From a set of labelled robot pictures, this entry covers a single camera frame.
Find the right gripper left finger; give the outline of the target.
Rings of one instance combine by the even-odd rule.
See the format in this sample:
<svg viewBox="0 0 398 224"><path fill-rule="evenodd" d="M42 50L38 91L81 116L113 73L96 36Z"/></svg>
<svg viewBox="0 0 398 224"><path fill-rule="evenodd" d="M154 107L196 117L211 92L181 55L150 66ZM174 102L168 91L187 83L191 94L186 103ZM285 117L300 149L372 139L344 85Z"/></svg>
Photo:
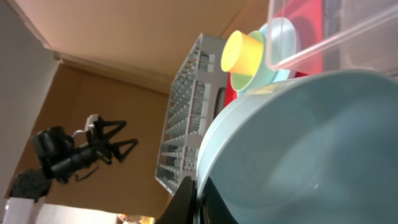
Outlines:
<svg viewBox="0 0 398 224"><path fill-rule="evenodd" d="M185 177L165 212L155 224L193 224L196 196L195 181L189 176Z"/></svg>

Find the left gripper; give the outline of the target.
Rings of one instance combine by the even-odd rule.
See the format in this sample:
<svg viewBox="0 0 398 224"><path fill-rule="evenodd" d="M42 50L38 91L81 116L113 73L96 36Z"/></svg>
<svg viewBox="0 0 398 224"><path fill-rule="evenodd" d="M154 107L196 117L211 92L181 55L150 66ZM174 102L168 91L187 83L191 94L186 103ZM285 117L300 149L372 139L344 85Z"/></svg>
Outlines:
<svg viewBox="0 0 398 224"><path fill-rule="evenodd" d="M89 144L89 139L93 137L94 131L96 138L109 141L126 125L125 120L106 121L100 115L93 114L87 118L84 130L75 131L72 136L67 135L61 126L50 128L49 136L55 153L50 158L50 178L57 182L69 182L71 177L74 177L76 182L87 179L99 168L95 147ZM87 138L87 142L79 147L75 147L77 134L84 134ZM111 152L119 163L123 163L138 143L137 139L115 142L111 144ZM78 176L77 171L87 169L92 164L96 164L92 171L83 177Z"/></svg>

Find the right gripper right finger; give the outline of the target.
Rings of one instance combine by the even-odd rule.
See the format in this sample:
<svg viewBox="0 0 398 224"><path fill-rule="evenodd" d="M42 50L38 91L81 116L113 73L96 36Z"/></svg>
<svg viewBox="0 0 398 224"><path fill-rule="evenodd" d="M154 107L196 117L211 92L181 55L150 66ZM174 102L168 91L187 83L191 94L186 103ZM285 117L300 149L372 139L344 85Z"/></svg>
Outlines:
<svg viewBox="0 0 398 224"><path fill-rule="evenodd" d="M201 224L238 224L210 177L201 198Z"/></svg>

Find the small light blue bowl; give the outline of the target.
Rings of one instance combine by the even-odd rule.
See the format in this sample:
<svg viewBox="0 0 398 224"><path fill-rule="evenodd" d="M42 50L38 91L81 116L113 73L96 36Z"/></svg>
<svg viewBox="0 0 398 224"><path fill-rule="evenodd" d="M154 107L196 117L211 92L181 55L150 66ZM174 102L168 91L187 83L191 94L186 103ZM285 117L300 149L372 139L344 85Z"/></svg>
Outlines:
<svg viewBox="0 0 398 224"><path fill-rule="evenodd" d="M238 223L396 223L397 80L330 71L237 97L198 155Z"/></svg>

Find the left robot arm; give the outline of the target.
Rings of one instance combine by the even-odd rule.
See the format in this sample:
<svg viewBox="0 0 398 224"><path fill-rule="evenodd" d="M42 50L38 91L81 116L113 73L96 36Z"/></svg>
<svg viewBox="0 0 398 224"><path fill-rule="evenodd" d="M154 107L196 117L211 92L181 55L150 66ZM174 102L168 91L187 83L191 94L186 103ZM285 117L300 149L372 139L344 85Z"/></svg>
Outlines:
<svg viewBox="0 0 398 224"><path fill-rule="evenodd" d="M99 169L99 161L107 165L115 158L122 163L138 145L137 139L111 143L125 120L106 121L98 114L90 115L85 127L68 135L61 126L45 129L32 137L32 145L40 164L37 169L19 172L9 191L3 223L35 223L52 182L81 182Z"/></svg>

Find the grey dishwasher rack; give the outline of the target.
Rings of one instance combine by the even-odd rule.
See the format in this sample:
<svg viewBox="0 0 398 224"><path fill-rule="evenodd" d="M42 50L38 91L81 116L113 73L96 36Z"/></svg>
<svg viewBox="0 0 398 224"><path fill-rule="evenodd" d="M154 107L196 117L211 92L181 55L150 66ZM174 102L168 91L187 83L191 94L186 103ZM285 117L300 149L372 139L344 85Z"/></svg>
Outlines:
<svg viewBox="0 0 398 224"><path fill-rule="evenodd" d="M173 195L194 177L203 137L224 107L228 74L220 67L225 41L200 34L170 89L155 179Z"/></svg>

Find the green bowl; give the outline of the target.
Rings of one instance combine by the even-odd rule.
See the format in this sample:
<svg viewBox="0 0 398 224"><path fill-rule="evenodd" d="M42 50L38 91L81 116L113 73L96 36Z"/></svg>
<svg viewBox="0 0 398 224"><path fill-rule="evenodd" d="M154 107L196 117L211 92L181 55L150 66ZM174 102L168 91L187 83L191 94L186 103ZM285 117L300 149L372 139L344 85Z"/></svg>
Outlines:
<svg viewBox="0 0 398 224"><path fill-rule="evenodd" d="M251 83L252 79L256 75L255 73L254 76L249 77L238 73L230 73L230 74L231 74L230 83L235 91L243 91Z"/></svg>

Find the yellow cup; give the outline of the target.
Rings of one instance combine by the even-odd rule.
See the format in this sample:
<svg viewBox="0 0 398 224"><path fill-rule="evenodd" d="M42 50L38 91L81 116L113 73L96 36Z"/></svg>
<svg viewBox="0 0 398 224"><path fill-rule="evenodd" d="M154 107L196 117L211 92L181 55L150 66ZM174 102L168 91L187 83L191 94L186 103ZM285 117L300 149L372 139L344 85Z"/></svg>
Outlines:
<svg viewBox="0 0 398 224"><path fill-rule="evenodd" d="M221 56L224 72L252 77L257 72L264 53L264 35L255 30L245 34L234 31L227 39Z"/></svg>

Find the light blue plate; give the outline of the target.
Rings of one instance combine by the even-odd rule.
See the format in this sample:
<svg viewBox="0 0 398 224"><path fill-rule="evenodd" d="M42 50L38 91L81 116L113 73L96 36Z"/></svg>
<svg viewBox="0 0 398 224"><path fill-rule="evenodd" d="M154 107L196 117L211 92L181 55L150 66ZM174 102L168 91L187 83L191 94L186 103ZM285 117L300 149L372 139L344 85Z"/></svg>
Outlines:
<svg viewBox="0 0 398 224"><path fill-rule="evenodd" d="M264 24L259 30L249 34L251 37L262 37L264 53L257 73L249 79L242 90L236 91L238 96L257 87L293 78L295 72L288 69L274 70L268 68L266 59L276 63L292 56L300 49L299 37L293 24L284 17L277 17L271 24Z"/></svg>

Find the clear plastic bin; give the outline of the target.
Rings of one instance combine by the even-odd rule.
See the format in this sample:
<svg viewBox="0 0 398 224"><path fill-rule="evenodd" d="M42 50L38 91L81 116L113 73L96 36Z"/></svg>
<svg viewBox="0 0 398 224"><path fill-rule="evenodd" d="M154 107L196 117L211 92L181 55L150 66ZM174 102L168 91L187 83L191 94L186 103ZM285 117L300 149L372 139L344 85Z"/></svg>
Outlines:
<svg viewBox="0 0 398 224"><path fill-rule="evenodd" d="M274 18L269 3L267 23ZM308 75L329 70L361 68L397 76L397 0L322 0L323 37L306 49L269 68Z"/></svg>

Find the red plastic tray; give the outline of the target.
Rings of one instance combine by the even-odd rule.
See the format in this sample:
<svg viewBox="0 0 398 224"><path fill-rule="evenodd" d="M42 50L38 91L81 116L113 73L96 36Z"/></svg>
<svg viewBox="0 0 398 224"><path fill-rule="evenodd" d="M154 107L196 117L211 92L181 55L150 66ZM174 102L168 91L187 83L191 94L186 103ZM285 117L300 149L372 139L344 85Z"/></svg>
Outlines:
<svg viewBox="0 0 398 224"><path fill-rule="evenodd" d="M269 1L246 1L221 33L227 37L235 30L250 32L267 22ZM323 37L323 1L291 0L275 2L275 17L286 17L297 29L303 49L316 44Z"/></svg>

